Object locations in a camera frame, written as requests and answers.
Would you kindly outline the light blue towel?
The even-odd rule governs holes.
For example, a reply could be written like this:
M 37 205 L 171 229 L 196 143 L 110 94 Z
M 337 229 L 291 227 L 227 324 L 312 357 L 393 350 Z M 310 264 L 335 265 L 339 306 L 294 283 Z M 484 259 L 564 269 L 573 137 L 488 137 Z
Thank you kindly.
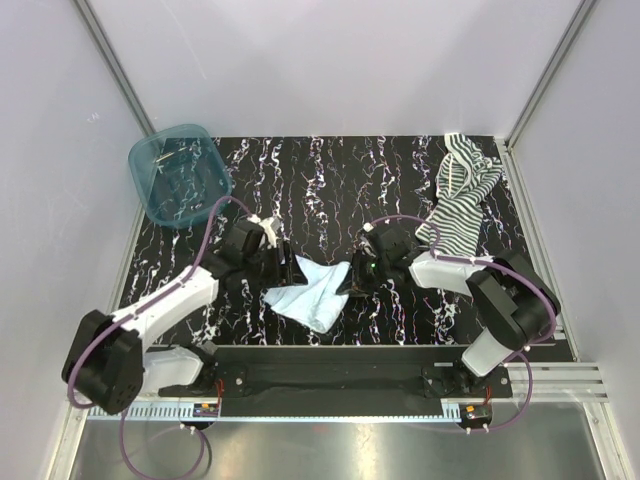
M 349 296 L 338 294 L 337 290 L 346 279 L 350 265 L 345 261 L 321 265 L 301 256 L 296 256 L 296 260 L 308 283 L 268 289 L 264 301 L 277 315 L 315 333 L 326 334 L 348 301 Z

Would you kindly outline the black white striped towel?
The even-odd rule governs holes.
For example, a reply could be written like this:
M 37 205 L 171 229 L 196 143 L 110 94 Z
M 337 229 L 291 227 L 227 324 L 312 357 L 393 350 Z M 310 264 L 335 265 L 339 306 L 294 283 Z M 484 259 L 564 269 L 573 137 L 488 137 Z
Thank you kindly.
M 482 202 L 502 175 L 501 160 L 486 156 L 466 135 L 444 137 L 447 153 L 435 180 L 436 203 L 416 239 L 445 255 L 476 253 L 483 219 Z

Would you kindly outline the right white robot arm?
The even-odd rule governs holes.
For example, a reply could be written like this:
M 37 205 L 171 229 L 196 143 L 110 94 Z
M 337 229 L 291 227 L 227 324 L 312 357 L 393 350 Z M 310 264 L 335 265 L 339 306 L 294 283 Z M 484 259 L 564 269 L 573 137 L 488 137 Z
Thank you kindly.
M 495 257 L 456 257 L 405 247 L 360 248 L 336 293 L 367 297 L 387 281 L 446 290 L 473 300 L 484 328 L 462 353 L 462 366 L 453 374 L 457 390 L 470 397 L 488 387 L 489 374 L 501 363 L 551 337 L 561 312 L 551 289 L 511 250 Z

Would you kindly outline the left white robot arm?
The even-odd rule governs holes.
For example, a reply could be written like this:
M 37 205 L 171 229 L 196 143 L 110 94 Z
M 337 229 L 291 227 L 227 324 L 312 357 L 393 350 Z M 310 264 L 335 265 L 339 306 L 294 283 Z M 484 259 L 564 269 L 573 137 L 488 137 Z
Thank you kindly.
M 163 389 L 206 395 L 216 382 L 212 353 L 187 345 L 155 351 L 153 344 L 233 286 L 263 290 L 307 282 L 288 243 L 249 254 L 227 247 L 207 251 L 136 303 L 110 314 L 92 310 L 81 319 L 62 370 L 68 400 L 76 408 L 98 406 L 113 415 L 138 396 Z

